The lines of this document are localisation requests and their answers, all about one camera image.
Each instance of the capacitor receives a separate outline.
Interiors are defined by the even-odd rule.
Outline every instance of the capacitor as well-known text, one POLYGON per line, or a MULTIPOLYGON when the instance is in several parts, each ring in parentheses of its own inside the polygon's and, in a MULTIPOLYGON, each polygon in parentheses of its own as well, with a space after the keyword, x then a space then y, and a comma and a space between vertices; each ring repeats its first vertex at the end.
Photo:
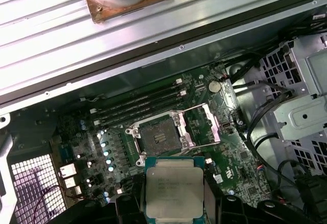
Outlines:
POLYGON ((113 172, 113 170, 116 168, 116 166, 113 164, 108 167, 108 171, 113 172))
POLYGON ((84 157, 84 156, 85 156, 85 154, 78 154, 78 155, 77 155, 77 158, 80 159, 80 158, 82 158, 82 157, 84 157))
POLYGON ((229 194, 229 195, 234 195, 234 194, 235 194, 235 191, 232 190, 232 189, 229 189, 229 190, 228 190, 228 194, 229 194))
POLYGON ((90 161, 87 162, 87 165, 88 165, 88 166, 91 166, 91 165, 94 164, 95 162, 96 162, 95 160, 90 160, 90 161))
POLYGON ((106 145, 108 145, 108 142, 107 141, 104 141, 100 145, 101 145, 101 147, 105 147, 106 145))
POLYGON ((90 183, 90 182, 92 182, 92 181, 94 181, 94 177, 90 177, 90 178, 86 179, 86 182, 87 182, 87 183, 90 183))
POLYGON ((208 90, 211 93, 218 93, 221 90, 221 84, 216 80, 212 80, 208 85, 208 90))
POLYGON ((106 156, 106 157, 107 157, 109 154, 111 154, 111 150, 107 150, 107 151, 104 151, 104 152, 103 152, 103 155, 106 156))

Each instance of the ventilation grille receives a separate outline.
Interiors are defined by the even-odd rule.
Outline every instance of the ventilation grille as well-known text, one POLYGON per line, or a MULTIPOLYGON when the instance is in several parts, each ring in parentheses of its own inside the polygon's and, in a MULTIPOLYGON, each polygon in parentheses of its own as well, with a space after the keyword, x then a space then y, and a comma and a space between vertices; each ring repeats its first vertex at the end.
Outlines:
MULTIPOLYGON (((280 49, 263 58, 262 67, 269 83, 288 87, 301 82, 301 77, 290 55, 284 56, 283 51, 280 49)), ((272 95, 276 98, 280 91, 270 89, 272 95)))
POLYGON ((327 175, 327 143, 320 141, 311 141, 315 150, 315 160, 317 166, 327 175))
POLYGON ((14 187, 18 198, 15 216, 18 224, 47 223, 66 207, 59 187, 44 193, 54 185, 59 185, 50 155, 37 157, 11 166, 14 187))

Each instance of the integrated circuit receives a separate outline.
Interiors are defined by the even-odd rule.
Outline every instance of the integrated circuit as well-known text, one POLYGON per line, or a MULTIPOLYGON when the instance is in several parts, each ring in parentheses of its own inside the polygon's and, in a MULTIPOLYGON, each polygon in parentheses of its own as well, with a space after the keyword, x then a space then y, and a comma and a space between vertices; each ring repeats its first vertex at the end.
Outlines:
POLYGON ((247 189, 247 191, 249 192, 250 195, 254 195, 254 194, 257 193, 257 190, 256 190, 255 187, 249 187, 249 188, 247 189))
POLYGON ((157 156, 182 148, 174 121, 170 117, 155 125, 140 128, 140 133, 148 156, 157 156))
POLYGON ((240 153, 241 159, 246 159, 248 157, 248 154, 246 151, 240 153))

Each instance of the perforated metal panel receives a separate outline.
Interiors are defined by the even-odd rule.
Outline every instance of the perforated metal panel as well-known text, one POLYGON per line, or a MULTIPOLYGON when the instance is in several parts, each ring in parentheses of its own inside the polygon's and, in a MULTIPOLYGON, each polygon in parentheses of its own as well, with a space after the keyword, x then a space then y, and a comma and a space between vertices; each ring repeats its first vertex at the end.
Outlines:
POLYGON ((33 224, 33 218, 35 223, 47 223, 66 209, 59 187, 44 194, 59 185, 50 155, 16 163, 11 168, 18 198, 15 216, 19 224, 33 224))
MULTIPOLYGON (((261 65, 266 80, 282 87, 289 87, 302 82, 292 58, 291 53, 285 55, 282 49, 277 49, 264 57, 261 65)), ((273 88, 270 88, 270 90, 274 98, 280 93, 273 88)))

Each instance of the cable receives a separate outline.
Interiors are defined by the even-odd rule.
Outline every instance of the cable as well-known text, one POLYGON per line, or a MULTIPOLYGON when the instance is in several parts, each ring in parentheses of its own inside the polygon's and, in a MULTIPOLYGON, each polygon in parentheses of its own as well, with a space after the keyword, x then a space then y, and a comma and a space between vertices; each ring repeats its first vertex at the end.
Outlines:
MULTIPOLYGON (((302 165, 301 163, 299 163, 299 162, 297 162, 296 160, 293 160, 293 159, 287 159, 287 160, 282 161, 279 164, 277 171, 282 173, 283 168, 287 163, 296 164, 296 165, 300 166, 306 174, 311 174, 310 171, 304 165, 302 165)), ((281 185, 281 183, 282 183, 282 180, 281 180, 280 177, 278 177, 277 186, 279 187, 281 185)))
POLYGON ((286 91, 287 89, 285 89, 284 87, 281 87, 281 86, 278 86, 278 85, 274 85, 274 84, 271 84, 267 81, 263 81, 263 80, 259 80, 259 81, 251 81, 251 82, 248 82, 248 83, 245 83, 245 84, 242 84, 242 85, 234 85, 233 86, 233 89, 240 89, 240 88, 246 88, 246 87, 251 87, 253 85, 257 85, 257 84, 264 84, 264 85, 267 85, 269 86, 270 88, 273 88, 275 90, 279 90, 279 91, 286 91))
POLYGON ((255 81, 251 81, 251 82, 248 82, 248 83, 245 83, 242 85, 233 85, 233 89, 241 89, 241 88, 246 88, 246 87, 253 86, 253 85, 256 85, 255 81))
POLYGON ((266 141, 266 140, 268 140, 268 139, 270 139, 270 138, 278 138, 278 134, 277 134, 277 133, 273 133, 273 134, 270 134, 270 135, 266 135, 266 136, 264 136, 264 137, 261 138, 261 139, 257 142, 257 144, 254 146, 255 149, 257 150, 258 147, 259 147, 259 146, 260 146, 264 141, 266 141))
POLYGON ((287 93, 282 93, 280 94, 280 96, 278 96, 275 100, 273 100, 272 102, 268 103, 260 112, 257 113, 256 117, 253 118, 252 123, 250 124, 249 128, 248 128, 248 133, 246 138, 244 138, 244 136, 242 134, 240 134, 240 136, 242 136, 244 138, 244 143, 247 146, 247 148, 252 152, 252 154, 254 156, 256 156, 261 162, 262 164, 271 172, 273 172, 274 174, 276 174, 277 176, 280 176, 283 180, 285 180, 288 184, 290 184, 291 186, 296 187, 295 183, 292 182, 289 178, 287 178, 286 176, 282 175, 280 172, 278 172, 276 169, 274 169, 270 164, 268 164, 268 162, 257 152, 257 150, 255 149, 252 140, 251 140, 251 134, 254 130, 254 128, 256 127, 256 125, 259 123, 259 121, 261 120, 261 118, 273 107, 275 107, 276 105, 278 105, 279 103, 285 101, 288 98, 288 94, 287 93))
POLYGON ((39 198, 38 202, 36 203, 35 205, 35 208, 34 208, 34 213, 33 213, 33 218, 32 218, 32 224, 36 224, 35 220, 36 220, 36 210, 37 210, 37 207, 39 206, 39 204, 41 203, 41 200, 43 199, 43 197, 50 191, 52 191, 54 188, 56 187, 60 187, 59 185, 55 185, 55 186, 52 186, 50 187, 47 191, 44 192, 44 194, 42 194, 42 196, 39 198))
POLYGON ((35 224, 35 220, 36 220, 36 211, 37 211, 37 207, 38 207, 39 204, 41 203, 41 200, 44 198, 44 196, 45 196, 48 192, 51 192, 53 189, 55 189, 55 188, 57 188, 57 187, 59 187, 60 189, 63 190, 63 193, 64 193, 64 195, 65 195, 66 197, 69 197, 69 198, 79 198, 79 199, 83 199, 83 200, 85 199, 85 198, 83 198, 83 197, 69 196, 69 195, 66 194, 65 189, 64 189, 62 186, 60 186, 60 185, 53 185, 53 186, 51 186, 48 190, 46 190, 46 191, 44 192, 44 194, 41 195, 41 197, 39 198, 38 202, 36 203, 35 208, 34 208, 33 218, 32 218, 32 224, 35 224))

